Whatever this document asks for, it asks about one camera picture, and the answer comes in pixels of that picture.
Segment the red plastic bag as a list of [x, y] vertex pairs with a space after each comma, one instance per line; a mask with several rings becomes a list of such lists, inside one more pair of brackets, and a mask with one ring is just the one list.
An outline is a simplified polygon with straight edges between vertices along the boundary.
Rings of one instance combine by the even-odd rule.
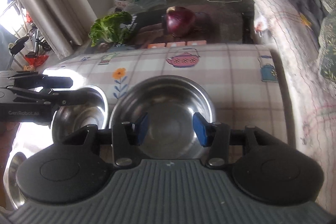
[[47, 61], [47, 59], [49, 58], [49, 55], [39, 55], [36, 57], [25, 55], [24, 58], [29, 65], [32, 65], [37, 68], [43, 65]]

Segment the plaid floral tablecloth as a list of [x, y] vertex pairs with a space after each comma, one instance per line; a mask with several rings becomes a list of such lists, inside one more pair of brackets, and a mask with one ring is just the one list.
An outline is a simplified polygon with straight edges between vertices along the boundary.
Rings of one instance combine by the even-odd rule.
[[49, 125], [22, 123], [12, 155], [26, 160], [87, 124], [106, 128], [135, 122], [148, 131], [139, 150], [152, 158], [183, 159], [206, 153], [193, 115], [233, 130], [256, 126], [294, 145], [284, 74], [263, 46], [206, 45], [80, 55], [45, 69], [67, 76], [72, 89], [93, 92], [85, 105], [60, 108]]

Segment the white quilted blanket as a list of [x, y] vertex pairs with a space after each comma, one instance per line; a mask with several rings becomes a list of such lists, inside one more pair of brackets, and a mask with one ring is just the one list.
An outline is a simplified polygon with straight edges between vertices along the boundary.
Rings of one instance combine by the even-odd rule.
[[335, 83], [318, 69], [319, 34], [335, 0], [253, 0], [254, 29], [282, 65], [296, 148], [316, 160], [325, 181], [318, 203], [335, 212]]

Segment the large steel bowl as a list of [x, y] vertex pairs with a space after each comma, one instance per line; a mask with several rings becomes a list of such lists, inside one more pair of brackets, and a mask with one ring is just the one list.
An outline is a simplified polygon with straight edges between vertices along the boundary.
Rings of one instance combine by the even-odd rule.
[[142, 152], [153, 159], [197, 159], [208, 152], [193, 130], [193, 115], [201, 113], [210, 123], [215, 108], [206, 91], [181, 76], [157, 76], [144, 80], [118, 100], [109, 124], [134, 122], [148, 114], [149, 129]]

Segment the green leafy cabbage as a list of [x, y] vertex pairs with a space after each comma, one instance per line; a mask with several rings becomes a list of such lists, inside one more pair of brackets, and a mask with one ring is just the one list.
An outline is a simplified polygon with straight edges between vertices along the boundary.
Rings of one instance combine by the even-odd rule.
[[132, 22], [132, 16], [126, 11], [116, 12], [97, 19], [91, 26], [88, 34], [91, 39], [91, 47], [98, 42], [123, 44], [130, 36], [130, 29], [127, 28]]

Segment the purple red cabbage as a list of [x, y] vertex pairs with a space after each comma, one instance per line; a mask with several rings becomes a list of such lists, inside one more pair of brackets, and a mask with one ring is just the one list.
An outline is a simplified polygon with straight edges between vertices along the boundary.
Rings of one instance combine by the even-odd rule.
[[191, 31], [195, 20], [195, 12], [185, 7], [169, 7], [166, 11], [167, 32], [176, 38], [183, 38]]

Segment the steel plate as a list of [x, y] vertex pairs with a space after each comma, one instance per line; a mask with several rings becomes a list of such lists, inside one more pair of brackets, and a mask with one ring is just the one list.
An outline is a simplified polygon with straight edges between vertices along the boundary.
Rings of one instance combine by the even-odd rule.
[[14, 210], [17, 210], [26, 201], [25, 196], [19, 189], [16, 179], [18, 168], [26, 159], [27, 158], [24, 153], [17, 152], [9, 158], [4, 172], [3, 183], [5, 191]]

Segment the grey green patterned pillow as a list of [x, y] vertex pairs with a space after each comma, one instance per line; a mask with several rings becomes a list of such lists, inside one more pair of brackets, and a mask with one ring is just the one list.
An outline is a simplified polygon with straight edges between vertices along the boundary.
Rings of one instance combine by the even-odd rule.
[[335, 10], [324, 18], [318, 41], [319, 72], [324, 79], [335, 83]]

